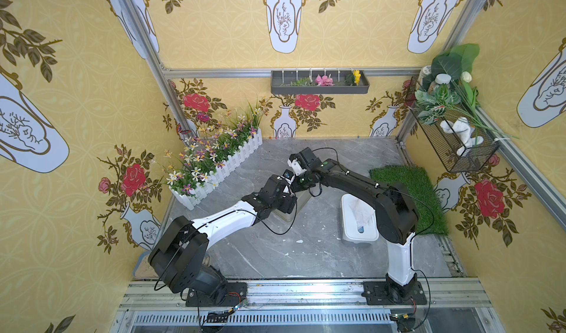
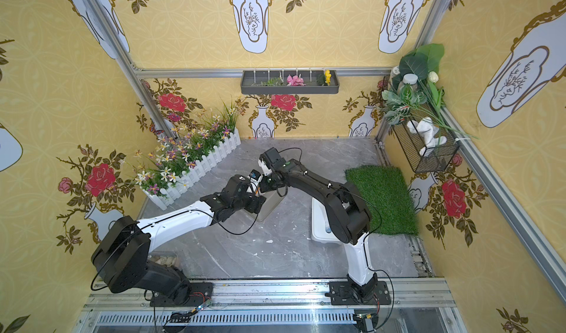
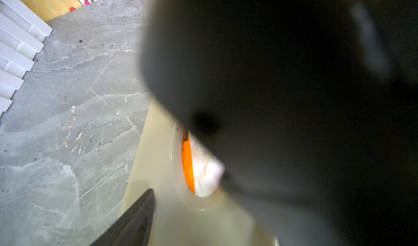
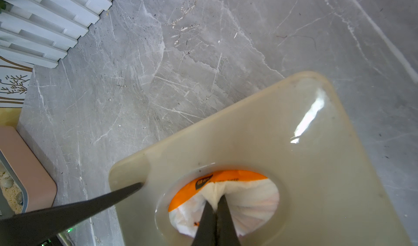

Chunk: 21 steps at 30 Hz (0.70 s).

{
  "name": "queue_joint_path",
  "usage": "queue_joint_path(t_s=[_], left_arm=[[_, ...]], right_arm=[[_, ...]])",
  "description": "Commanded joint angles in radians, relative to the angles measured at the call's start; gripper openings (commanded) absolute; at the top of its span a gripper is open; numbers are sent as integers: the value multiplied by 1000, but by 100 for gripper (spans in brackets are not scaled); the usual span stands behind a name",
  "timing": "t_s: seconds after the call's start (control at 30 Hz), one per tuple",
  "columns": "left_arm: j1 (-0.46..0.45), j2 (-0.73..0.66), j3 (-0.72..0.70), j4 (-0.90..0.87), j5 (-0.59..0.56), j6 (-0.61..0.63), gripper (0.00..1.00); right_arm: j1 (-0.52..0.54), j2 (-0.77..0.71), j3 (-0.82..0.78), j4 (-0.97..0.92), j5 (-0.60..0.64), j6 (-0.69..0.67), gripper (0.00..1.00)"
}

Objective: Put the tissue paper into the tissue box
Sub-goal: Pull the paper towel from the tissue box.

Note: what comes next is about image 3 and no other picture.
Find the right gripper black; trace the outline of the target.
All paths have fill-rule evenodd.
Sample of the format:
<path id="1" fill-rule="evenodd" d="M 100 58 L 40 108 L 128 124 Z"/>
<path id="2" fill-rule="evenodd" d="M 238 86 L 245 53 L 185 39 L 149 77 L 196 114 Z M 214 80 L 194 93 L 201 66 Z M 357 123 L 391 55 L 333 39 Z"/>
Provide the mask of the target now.
<path id="1" fill-rule="evenodd" d="M 155 0 L 156 99 L 284 246 L 418 243 L 418 0 Z"/>

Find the beige tissue box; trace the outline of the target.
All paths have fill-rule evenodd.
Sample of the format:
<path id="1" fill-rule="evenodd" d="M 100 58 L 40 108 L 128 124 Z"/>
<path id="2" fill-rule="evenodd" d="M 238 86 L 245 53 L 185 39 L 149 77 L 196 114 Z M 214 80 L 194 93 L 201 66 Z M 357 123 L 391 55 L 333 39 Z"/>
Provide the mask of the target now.
<path id="1" fill-rule="evenodd" d="M 152 189 L 156 207 L 151 246 L 276 246 L 278 240 L 222 189 L 205 198 L 193 194 L 182 167 L 184 128 L 152 100 L 121 212 Z"/>

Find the orange tissue pack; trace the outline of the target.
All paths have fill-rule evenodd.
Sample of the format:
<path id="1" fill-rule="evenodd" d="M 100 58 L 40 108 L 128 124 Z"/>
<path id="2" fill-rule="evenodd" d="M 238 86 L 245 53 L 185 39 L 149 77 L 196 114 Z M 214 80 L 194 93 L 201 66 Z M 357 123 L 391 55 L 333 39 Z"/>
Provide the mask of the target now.
<path id="1" fill-rule="evenodd" d="M 225 171 L 224 164 L 188 129 L 182 138 L 182 167 L 190 191 L 201 198 L 215 192 Z"/>

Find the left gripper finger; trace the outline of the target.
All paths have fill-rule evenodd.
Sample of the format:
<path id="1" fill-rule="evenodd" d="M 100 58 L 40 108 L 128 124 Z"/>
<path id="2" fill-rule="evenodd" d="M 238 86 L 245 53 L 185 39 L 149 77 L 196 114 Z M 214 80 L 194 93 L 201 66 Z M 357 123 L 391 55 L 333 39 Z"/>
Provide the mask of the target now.
<path id="1" fill-rule="evenodd" d="M 142 196 L 97 240 L 93 246 L 146 246 L 152 228 L 156 200 L 153 189 Z"/>

